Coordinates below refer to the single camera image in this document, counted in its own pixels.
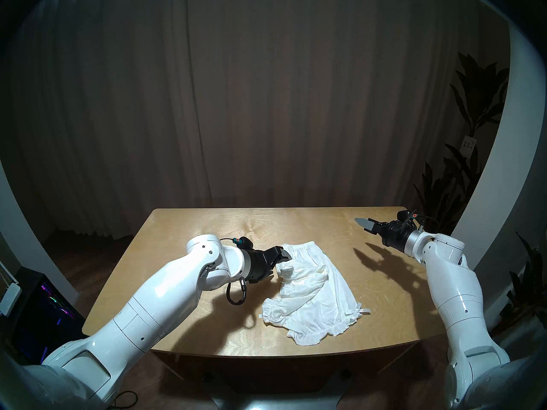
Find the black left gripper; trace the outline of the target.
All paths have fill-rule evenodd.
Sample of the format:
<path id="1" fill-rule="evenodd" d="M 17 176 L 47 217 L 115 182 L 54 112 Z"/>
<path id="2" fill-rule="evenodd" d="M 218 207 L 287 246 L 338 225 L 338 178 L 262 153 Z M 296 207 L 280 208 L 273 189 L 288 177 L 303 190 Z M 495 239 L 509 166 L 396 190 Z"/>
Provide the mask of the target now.
<path id="1" fill-rule="evenodd" d="M 245 261 L 244 280 L 250 284 L 265 279 L 281 278 L 279 271 L 283 263 L 292 260 L 290 254 L 281 246 L 263 250 L 243 250 Z"/>

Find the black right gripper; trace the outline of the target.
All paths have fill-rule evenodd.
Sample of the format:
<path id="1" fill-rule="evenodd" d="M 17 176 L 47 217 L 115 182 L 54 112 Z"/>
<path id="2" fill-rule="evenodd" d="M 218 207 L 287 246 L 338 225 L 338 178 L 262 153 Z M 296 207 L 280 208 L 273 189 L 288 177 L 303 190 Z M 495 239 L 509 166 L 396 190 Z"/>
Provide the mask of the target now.
<path id="1" fill-rule="evenodd" d="M 371 218 L 355 218 L 355 222 L 360 225 L 364 231 L 373 235 L 380 235 L 382 244 L 385 247 L 394 249 L 405 249 L 409 236 L 415 231 L 415 223 L 413 220 L 403 223 L 400 220 L 378 222 Z"/>

